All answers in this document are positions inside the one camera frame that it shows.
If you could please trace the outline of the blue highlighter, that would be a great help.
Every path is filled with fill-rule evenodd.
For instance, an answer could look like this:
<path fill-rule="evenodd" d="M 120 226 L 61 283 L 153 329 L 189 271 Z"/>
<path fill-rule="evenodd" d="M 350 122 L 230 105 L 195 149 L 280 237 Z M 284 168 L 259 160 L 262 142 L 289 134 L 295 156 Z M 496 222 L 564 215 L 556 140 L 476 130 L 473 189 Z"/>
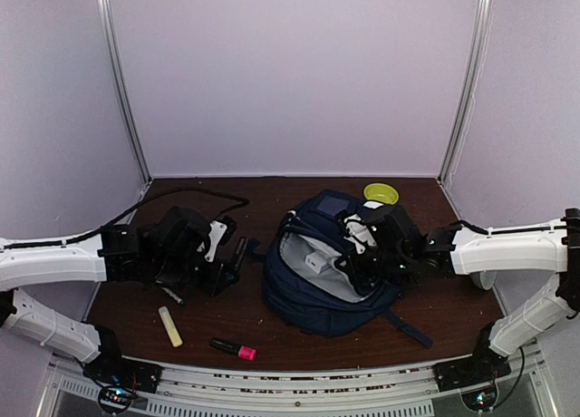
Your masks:
<path fill-rule="evenodd" d="M 232 282 L 237 282 L 240 278 L 240 269 L 247 252 L 248 239 L 240 237 L 234 253 L 229 261 L 229 276 Z"/>

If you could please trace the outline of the white charger cube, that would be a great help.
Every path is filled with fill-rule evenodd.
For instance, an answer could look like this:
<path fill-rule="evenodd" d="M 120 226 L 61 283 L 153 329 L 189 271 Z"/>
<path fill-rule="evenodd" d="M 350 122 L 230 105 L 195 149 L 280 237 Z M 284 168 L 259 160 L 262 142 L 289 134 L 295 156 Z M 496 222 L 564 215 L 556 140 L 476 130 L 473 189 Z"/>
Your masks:
<path fill-rule="evenodd" d="M 317 275 L 321 275 L 324 271 L 332 268 L 331 259 L 319 254 L 318 252 L 308 254 L 304 261 L 305 264 Z"/>

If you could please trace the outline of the navy blue backpack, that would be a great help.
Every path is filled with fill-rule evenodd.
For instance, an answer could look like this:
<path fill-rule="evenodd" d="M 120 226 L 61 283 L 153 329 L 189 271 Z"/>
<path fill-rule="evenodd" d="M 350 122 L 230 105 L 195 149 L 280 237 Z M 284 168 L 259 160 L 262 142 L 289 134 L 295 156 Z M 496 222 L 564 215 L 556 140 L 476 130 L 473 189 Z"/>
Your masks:
<path fill-rule="evenodd" d="M 355 251 L 337 223 L 341 213 L 358 214 L 377 242 L 376 249 L 365 253 L 381 257 L 384 286 L 369 296 L 358 295 L 349 280 L 347 257 Z M 264 255 L 256 253 L 256 242 L 250 244 L 248 254 L 263 264 L 265 305 L 302 332 L 324 337 L 348 335 L 382 316 L 431 348 L 433 342 L 428 336 L 392 312 L 392 305 L 414 278 L 394 248 L 395 237 L 405 232 L 420 234 L 402 206 L 326 189 L 286 212 Z M 330 258 L 332 268 L 315 274 L 304 262 L 312 252 Z"/>

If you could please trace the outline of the yellow highlighter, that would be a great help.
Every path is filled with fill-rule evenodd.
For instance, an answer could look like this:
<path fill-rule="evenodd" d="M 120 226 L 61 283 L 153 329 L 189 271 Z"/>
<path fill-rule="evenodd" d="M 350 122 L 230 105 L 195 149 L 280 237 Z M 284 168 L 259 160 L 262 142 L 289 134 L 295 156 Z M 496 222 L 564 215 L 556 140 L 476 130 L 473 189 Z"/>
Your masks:
<path fill-rule="evenodd" d="M 158 309 L 158 313 L 172 346 L 181 347 L 183 345 L 183 340 L 168 308 L 166 306 L 162 306 Z"/>

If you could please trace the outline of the pink highlighter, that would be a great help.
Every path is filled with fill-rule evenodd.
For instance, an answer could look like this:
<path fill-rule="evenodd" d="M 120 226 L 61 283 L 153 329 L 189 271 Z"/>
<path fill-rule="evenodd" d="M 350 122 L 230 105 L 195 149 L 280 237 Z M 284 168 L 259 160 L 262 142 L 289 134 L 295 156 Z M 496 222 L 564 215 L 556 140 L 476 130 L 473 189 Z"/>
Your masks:
<path fill-rule="evenodd" d="M 235 355 L 237 358 L 254 361 L 257 350 L 242 344 L 236 344 L 219 338 L 212 338 L 209 345 L 220 352 Z"/>

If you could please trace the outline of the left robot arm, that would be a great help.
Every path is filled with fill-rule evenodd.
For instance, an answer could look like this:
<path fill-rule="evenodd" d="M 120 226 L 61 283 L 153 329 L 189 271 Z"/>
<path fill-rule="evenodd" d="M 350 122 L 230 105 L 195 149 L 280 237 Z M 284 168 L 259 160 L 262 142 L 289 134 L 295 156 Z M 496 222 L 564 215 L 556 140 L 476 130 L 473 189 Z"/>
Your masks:
<path fill-rule="evenodd" d="M 94 364 L 111 384 L 130 377 L 115 333 L 76 321 L 34 300 L 27 286 L 62 282 L 205 285 L 216 279 L 218 248 L 237 229 L 229 216 L 208 221 L 173 207 L 144 227 L 110 225 L 69 239 L 1 242 L 1 327 Z"/>

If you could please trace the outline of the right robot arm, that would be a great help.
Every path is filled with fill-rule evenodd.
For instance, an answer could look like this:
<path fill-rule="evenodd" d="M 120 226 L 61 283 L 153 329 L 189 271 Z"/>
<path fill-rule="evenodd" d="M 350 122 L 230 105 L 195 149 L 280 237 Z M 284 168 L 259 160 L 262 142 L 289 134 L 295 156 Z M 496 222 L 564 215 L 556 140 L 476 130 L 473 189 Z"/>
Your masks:
<path fill-rule="evenodd" d="M 569 208 L 562 218 L 532 226 L 480 228 L 461 220 L 428 235 L 405 232 L 395 237 L 397 256 L 408 270 L 473 276 L 485 288 L 483 276 L 510 270 L 551 273 L 547 283 L 520 308 L 481 330 L 477 352 L 464 372 L 477 383 L 499 367 L 499 358 L 564 318 L 579 312 L 579 211 Z"/>

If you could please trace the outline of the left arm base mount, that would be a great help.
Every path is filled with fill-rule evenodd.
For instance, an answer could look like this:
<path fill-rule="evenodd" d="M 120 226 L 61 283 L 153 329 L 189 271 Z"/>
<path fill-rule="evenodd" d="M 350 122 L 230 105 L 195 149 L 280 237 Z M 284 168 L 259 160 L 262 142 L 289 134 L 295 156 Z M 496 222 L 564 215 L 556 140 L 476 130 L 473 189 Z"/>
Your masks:
<path fill-rule="evenodd" d="M 162 367 L 158 364 L 122 358 L 120 362 L 81 363 L 83 374 L 100 386 L 121 387 L 130 392 L 155 393 Z"/>

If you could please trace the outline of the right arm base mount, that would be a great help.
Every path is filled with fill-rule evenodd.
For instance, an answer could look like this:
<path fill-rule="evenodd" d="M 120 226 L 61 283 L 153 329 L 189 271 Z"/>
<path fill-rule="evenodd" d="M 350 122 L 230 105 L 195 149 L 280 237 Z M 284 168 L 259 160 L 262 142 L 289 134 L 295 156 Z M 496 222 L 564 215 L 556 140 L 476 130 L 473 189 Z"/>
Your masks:
<path fill-rule="evenodd" d="M 433 366 L 435 381 L 440 392 L 492 383 L 511 374 L 508 359 L 497 356 L 467 356 Z"/>

